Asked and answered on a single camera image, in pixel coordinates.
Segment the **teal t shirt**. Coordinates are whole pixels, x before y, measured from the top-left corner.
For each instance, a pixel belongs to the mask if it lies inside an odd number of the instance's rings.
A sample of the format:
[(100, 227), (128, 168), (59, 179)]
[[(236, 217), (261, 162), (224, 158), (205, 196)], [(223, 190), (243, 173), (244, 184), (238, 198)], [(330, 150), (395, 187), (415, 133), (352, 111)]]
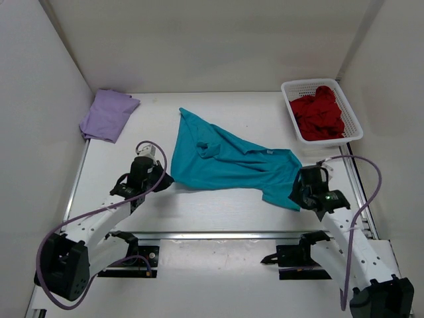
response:
[(196, 190), (258, 189), (262, 200), (299, 211), (289, 195), (301, 162), (289, 149), (243, 140), (181, 108), (171, 176)]

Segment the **purple t shirt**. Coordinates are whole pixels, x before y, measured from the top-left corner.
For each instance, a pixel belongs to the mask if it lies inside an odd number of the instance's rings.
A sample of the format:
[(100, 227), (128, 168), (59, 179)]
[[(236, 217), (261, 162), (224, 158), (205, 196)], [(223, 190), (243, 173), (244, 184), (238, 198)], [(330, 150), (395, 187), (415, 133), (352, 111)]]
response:
[(82, 137), (115, 144), (139, 105), (140, 100), (131, 95), (98, 89), (88, 113), (79, 123)]

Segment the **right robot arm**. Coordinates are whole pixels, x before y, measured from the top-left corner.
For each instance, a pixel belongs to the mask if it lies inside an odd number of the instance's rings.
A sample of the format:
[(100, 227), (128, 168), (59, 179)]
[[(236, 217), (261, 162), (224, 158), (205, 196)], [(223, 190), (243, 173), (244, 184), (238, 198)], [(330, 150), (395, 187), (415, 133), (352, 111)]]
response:
[(329, 189), (328, 177), (322, 166), (302, 167), (289, 196), (314, 211), (329, 232), (304, 236), (311, 259), (338, 283), (353, 317), (409, 317), (413, 285), (384, 263), (354, 220), (346, 197)]

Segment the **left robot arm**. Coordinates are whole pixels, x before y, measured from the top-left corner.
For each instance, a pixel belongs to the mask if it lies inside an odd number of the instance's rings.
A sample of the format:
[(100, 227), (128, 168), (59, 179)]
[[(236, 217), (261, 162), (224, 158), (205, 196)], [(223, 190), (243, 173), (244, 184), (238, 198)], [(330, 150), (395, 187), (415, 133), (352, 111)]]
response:
[(70, 221), (63, 233), (47, 236), (37, 254), (35, 284), (68, 301), (79, 299), (98, 273), (136, 254), (137, 238), (116, 226), (144, 203), (146, 194), (163, 191), (173, 181), (153, 155), (136, 156), (99, 213)]

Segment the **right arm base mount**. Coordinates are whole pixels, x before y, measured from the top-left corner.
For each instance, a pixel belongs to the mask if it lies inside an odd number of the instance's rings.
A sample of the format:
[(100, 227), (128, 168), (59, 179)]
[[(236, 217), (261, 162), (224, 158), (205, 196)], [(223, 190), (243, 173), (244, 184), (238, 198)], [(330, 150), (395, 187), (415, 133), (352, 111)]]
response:
[(330, 242), (324, 231), (306, 233), (297, 244), (279, 244), (276, 252), (261, 260), (263, 265), (278, 265), (279, 280), (330, 280), (330, 275), (311, 257), (311, 247)]

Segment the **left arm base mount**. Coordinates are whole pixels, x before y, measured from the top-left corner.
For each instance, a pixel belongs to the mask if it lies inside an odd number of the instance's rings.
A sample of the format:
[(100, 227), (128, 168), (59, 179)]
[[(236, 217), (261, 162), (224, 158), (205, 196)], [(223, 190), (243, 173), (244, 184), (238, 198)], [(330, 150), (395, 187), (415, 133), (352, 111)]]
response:
[(156, 278), (160, 256), (158, 243), (142, 242), (128, 232), (116, 231), (106, 235), (105, 240), (125, 242), (124, 260), (116, 259), (109, 267), (100, 271), (100, 278)]

